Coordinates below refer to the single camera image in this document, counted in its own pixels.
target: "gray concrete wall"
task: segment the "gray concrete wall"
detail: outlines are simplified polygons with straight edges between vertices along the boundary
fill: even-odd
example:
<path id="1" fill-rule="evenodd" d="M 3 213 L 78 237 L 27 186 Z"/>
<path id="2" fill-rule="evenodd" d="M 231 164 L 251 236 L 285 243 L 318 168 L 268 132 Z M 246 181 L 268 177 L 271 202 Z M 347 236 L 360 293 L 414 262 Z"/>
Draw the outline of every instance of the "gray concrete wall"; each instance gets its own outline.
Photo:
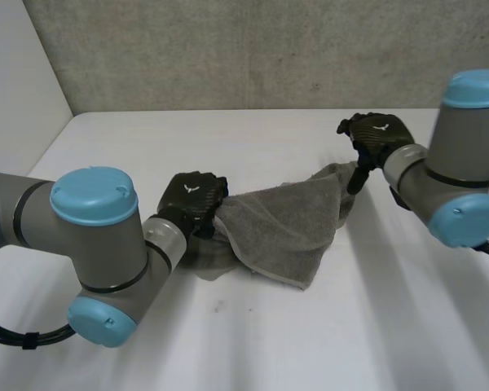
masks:
<path id="1" fill-rule="evenodd" d="M 430 108 L 489 0 L 24 0 L 75 114 Z"/>

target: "white wall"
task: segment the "white wall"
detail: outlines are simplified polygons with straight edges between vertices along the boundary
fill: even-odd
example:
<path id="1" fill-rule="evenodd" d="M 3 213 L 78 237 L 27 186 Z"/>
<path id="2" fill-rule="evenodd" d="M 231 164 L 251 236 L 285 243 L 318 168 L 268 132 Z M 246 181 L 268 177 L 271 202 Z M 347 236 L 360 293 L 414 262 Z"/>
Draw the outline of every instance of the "white wall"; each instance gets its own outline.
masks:
<path id="1" fill-rule="evenodd" d="M 21 0 L 0 0 L 0 171 L 26 174 L 72 113 Z"/>

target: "gray robot arm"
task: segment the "gray robot arm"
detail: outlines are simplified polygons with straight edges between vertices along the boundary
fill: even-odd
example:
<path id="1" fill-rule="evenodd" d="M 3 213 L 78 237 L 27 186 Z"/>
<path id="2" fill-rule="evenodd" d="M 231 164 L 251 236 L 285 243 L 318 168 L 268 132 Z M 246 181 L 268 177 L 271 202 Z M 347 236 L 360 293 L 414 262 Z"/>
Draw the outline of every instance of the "gray robot arm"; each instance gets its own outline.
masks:
<path id="1" fill-rule="evenodd" d="M 455 75 L 443 97 L 430 148 L 408 144 L 385 160 L 384 175 L 449 247 L 489 239 L 489 70 Z"/>
<path id="2" fill-rule="evenodd" d="M 116 347 L 142 320 L 187 239 L 164 218 L 142 227 L 128 175 L 97 167 L 56 183 L 0 174 L 0 248 L 8 244 L 70 257 L 82 289 L 68 308 L 69 325 L 87 340 Z"/>

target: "wall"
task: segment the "wall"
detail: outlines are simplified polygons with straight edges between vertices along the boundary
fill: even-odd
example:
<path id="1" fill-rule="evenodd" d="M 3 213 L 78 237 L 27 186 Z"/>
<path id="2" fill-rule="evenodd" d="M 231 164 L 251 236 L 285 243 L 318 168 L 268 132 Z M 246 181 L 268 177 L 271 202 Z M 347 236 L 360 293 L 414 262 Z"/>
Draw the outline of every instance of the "wall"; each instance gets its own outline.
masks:
<path id="1" fill-rule="evenodd" d="M 21 0 L 0 0 L 0 171 L 27 174 L 71 118 Z"/>
<path id="2" fill-rule="evenodd" d="M 72 110 L 431 108 L 489 0 L 24 0 Z"/>

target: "cloth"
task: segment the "cloth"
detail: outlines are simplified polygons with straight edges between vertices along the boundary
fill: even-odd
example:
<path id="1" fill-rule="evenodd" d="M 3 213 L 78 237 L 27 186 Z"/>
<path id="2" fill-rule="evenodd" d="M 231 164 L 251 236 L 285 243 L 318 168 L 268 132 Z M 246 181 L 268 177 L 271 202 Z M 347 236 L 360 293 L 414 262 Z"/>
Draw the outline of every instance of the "cloth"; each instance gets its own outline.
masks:
<path id="1" fill-rule="evenodd" d="M 303 182 L 227 197 L 211 240 L 192 238 L 180 265 L 214 280 L 241 264 L 301 289 L 351 211 L 355 162 L 331 164 Z"/>

